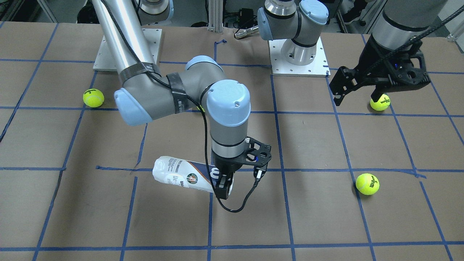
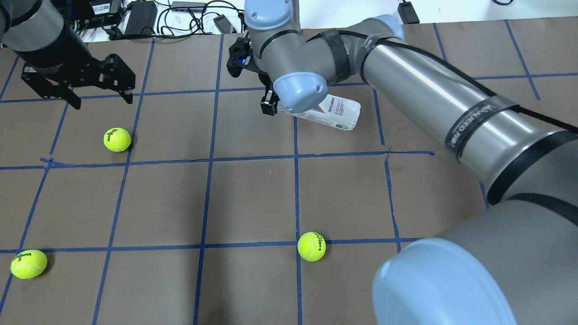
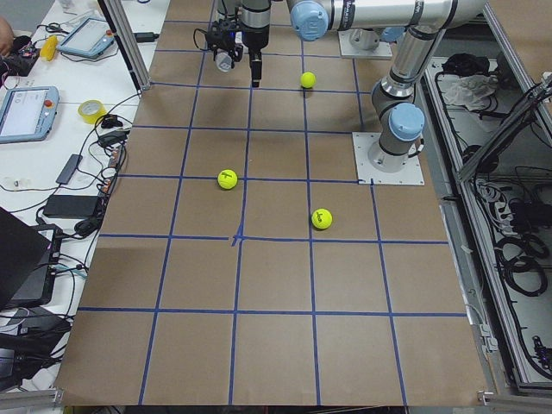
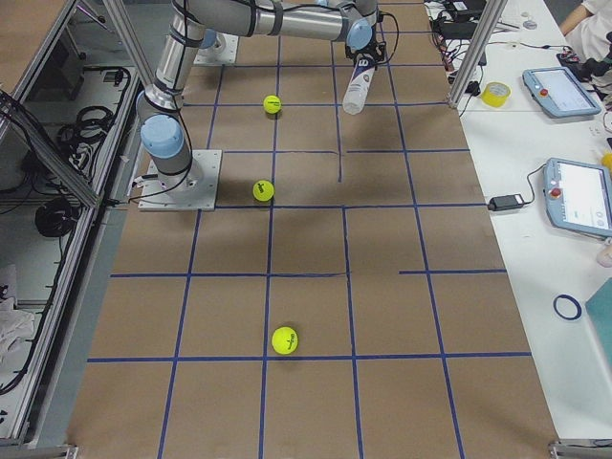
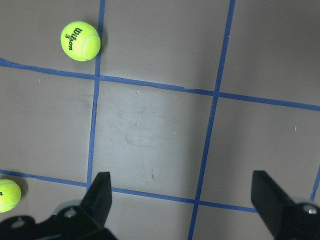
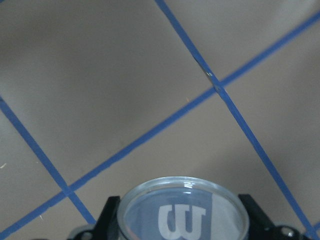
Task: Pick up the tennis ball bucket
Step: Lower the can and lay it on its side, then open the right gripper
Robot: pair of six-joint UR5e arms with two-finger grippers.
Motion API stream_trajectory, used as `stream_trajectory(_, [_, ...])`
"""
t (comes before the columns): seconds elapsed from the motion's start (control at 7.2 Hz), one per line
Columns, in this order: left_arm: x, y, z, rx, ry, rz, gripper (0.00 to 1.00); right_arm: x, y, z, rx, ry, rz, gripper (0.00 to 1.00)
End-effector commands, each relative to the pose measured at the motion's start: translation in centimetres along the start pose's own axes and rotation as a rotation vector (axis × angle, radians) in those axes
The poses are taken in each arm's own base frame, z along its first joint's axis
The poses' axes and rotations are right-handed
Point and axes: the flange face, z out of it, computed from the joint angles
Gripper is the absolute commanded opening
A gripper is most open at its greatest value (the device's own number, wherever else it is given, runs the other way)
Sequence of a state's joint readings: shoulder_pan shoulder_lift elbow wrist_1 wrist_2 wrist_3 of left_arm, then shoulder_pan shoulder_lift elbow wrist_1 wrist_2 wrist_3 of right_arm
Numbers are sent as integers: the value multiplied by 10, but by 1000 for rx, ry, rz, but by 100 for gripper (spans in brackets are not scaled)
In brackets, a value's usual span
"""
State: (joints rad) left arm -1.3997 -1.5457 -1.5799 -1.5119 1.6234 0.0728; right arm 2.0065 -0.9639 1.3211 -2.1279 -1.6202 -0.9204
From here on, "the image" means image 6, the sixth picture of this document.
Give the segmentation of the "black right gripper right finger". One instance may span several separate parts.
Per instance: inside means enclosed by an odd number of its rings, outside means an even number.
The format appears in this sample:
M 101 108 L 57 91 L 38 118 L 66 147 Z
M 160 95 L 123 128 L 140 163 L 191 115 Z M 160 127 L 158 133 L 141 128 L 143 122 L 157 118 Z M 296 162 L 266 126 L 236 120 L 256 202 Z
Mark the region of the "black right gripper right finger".
M 272 220 L 250 194 L 239 194 L 238 198 L 249 217 L 248 239 L 270 240 L 270 230 L 275 227 Z

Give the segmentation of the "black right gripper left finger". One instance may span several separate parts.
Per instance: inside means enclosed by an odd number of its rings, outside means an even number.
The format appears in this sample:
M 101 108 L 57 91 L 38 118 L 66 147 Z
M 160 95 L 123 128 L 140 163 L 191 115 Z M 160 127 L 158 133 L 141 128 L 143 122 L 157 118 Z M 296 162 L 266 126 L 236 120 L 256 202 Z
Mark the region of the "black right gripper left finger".
M 119 224 L 117 210 L 120 196 L 110 196 L 93 229 L 94 240 L 117 240 L 119 238 Z

